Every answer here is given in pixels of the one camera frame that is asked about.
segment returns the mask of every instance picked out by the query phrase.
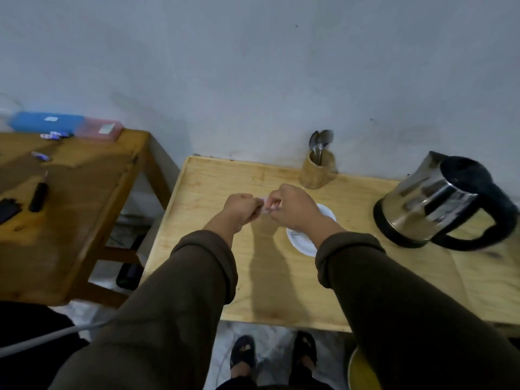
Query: label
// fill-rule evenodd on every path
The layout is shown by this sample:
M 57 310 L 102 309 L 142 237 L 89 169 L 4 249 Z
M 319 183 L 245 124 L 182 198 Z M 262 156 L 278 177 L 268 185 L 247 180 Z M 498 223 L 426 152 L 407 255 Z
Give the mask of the label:
M 99 129 L 98 133 L 100 134 L 110 134 L 112 129 L 114 128 L 115 123 L 112 124 L 103 124 L 101 128 Z

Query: wooden utensil holder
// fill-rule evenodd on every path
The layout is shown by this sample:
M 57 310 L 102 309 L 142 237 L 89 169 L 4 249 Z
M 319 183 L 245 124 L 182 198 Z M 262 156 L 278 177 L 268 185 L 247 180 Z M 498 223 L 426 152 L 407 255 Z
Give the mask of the wooden utensil holder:
M 312 152 L 309 150 L 302 169 L 300 170 L 300 183 L 307 189 L 319 189 L 332 179 L 334 179 L 336 170 L 336 162 L 332 152 L 324 149 L 321 153 L 321 164 L 317 165 L 310 159 Z

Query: hand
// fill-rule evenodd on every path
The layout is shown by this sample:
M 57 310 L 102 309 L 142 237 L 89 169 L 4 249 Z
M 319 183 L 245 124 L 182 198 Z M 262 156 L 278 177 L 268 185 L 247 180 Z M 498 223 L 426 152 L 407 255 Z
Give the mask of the hand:
M 283 183 L 271 192 L 265 203 L 271 217 L 289 229 L 305 232 L 324 215 L 303 189 Z
M 239 232 L 242 226 L 256 220 L 260 216 L 264 201 L 254 198 L 252 194 L 232 194 L 226 200 L 222 213 L 230 216 L 236 222 L 235 232 Z
M 221 236 L 231 247 L 233 236 L 243 225 L 260 216 L 264 201 L 254 198 L 252 194 L 232 194 L 226 200 L 224 208 L 211 219 L 204 227 Z

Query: black handle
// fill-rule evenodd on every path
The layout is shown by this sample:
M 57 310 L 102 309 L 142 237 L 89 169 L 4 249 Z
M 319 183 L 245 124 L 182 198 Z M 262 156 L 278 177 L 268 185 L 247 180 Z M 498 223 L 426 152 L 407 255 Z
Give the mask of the black handle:
M 29 210 L 31 212 L 39 212 L 43 208 L 43 202 L 45 201 L 45 197 L 47 196 L 47 192 L 49 191 L 49 186 L 47 183 L 41 182 L 36 186 L 36 190 L 34 191 L 34 196 L 29 204 Z
M 503 241 L 514 231 L 518 209 L 508 196 L 495 184 L 490 184 L 479 194 L 478 205 L 470 207 L 456 222 L 432 238 L 432 242 L 454 251 L 475 251 Z M 479 208 L 484 209 L 495 221 L 484 233 L 474 240 L 463 240 L 446 235 L 473 216 Z

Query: white plate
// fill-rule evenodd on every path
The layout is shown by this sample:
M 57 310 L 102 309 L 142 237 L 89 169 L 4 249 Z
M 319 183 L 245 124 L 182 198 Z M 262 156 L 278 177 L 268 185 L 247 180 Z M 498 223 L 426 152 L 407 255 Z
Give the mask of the white plate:
M 334 221 L 336 221 L 336 217 L 334 216 L 334 213 L 332 213 L 332 211 L 330 209 L 328 209 L 323 204 L 316 204 L 316 205 L 318 205 L 318 208 L 320 209 L 320 212 L 323 215 L 328 216 L 328 217 L 334 219 Z M 316 256 L 316 252 L 317 252 L 316 247 L 310 241 L 308 236 L 306 236 L 302 232 L 297 232 L 297 231 L 291 230 L 289 228 L 286 230 L 287 230 L 287 236 L 289 237 L 289 241 L 292 243 L 292 245 L 296 249 L 298 249 L 298 251 L 302 252 L 303 254 L 305 254 L 307 256 L 311 256 L 311 257 Z

